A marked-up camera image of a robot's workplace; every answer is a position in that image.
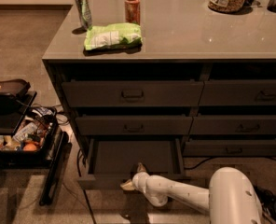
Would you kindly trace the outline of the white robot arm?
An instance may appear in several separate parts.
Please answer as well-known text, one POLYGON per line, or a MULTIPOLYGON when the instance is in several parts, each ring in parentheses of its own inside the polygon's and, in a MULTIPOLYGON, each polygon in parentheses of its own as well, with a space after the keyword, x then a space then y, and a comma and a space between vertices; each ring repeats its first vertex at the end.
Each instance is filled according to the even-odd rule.
POLYGON ((210 224, 262 224, 262 204, 254 186, 244 173, 232 167, 216 170, 205 189, 150 175, 139 162, 137 173, 120 186, 140 191, 156 207, 173 198, 208 213, 210 224))

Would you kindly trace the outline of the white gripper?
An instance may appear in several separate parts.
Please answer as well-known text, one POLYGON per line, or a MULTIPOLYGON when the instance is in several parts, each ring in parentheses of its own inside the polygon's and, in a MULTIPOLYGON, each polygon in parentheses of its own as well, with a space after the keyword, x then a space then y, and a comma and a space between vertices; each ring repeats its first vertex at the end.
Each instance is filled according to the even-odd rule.
POLYGON ((146 172, 146 168, 142 163, 138 163, 137 174, 133 177, 132 181, 129 179, 120 184, 120 187, 126 191, 133 191, 134 189, 145 193, 146 182, 150 175, 146 172))

